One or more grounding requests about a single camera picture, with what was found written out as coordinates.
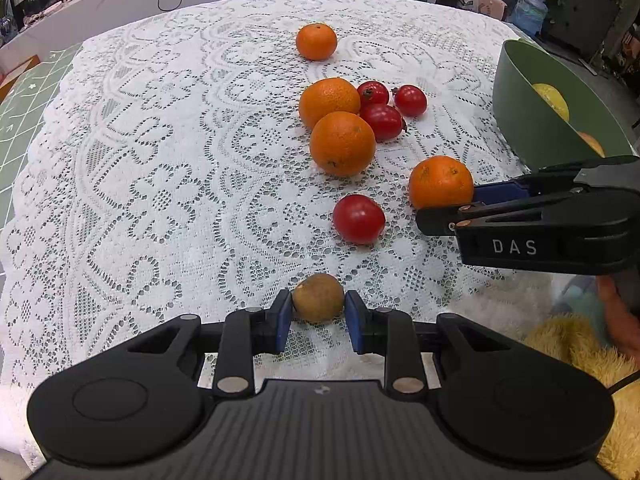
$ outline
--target red tomato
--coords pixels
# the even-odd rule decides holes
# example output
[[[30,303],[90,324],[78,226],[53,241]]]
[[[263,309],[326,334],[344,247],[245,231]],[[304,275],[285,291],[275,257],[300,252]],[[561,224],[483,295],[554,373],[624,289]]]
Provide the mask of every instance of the red tomato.
[[[358,86],[358,94],[360,94],[361,109],[375,104],[386,105],[389,102],[389,90],[377,81],[362,83]]]
[[[348,242],[371,245],[385,228],[385,214],[368,196],[347,195],[334,207],[334,227]]]
[[[369,105],[360,110],[360,117],[371,126],[377,142],[395,139],[406,130],[400,112],[389,105]]]
[[[400,88],[394,88],[392,92],[396,107],[402,115],[417,117],[426,111],[427,96],[417,86],[402,85]]]

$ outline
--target tangerine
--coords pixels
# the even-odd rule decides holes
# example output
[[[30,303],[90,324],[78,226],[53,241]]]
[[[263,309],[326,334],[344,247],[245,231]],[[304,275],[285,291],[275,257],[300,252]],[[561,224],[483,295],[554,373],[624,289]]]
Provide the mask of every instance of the tangerine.
[[[600,156],[605,156],[602,145],[595,139],[595,137],[592,137],[585,132],[578,132],[578,135],[580,135],[580,138],[582,138],[582,140],[586,142],[594,152]]]
[[[307,128],[313,128],[331,112],[360,111],[360,95],[355,87],[340,77],[330,77],[308,86],[298,102],[300,119]]]
[[[327,173],[354,176],[373,160],[376,136],[356,114],[332,112],[320,119],[311,132],[309,152]]]
[[[409,200],[416,209],[471,202],[474,180],[462,162],[436,155],[418,164],[409,178]]]
[[[324,61],[335,52],[338,38],[334,30],[324,23],[311,23],[302,27],[296,36],[300,56],[311,61]]]

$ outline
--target green bowl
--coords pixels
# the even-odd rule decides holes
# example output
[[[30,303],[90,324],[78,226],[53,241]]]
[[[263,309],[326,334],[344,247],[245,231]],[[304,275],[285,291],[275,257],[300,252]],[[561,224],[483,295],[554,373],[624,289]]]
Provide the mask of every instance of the green bowl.
[[[554,86],[569,107],[564,121],[532,85]],[[599,158],[577,134],[590,134],[606,156],[631,155],[620,125],[600,98],[558,60],[523,40],[502,46],[494,81],[494,116],[501,133],[531,169]]]

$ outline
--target potato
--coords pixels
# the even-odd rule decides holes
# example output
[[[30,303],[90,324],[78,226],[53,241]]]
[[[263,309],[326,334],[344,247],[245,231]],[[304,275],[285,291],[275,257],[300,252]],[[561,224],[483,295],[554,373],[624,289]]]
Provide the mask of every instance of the potato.
[[[300,282],[292,298],[298,317],[311,323],[333,319],[344,306],[342,285],[333,276],[321,272]]]

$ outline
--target metal screw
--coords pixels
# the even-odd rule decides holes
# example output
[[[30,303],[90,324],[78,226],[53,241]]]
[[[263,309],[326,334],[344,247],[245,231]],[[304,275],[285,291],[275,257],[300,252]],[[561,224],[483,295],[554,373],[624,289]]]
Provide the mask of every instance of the metal screw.
[[[415,377],[400,377],[394,381],[393,388],[401,394],[416,394],[424,388],[424,383]]]
[[[248,388],[249,381],[242,377],[231,376],[220,379],[216,386],[226,394],[238,394]]]

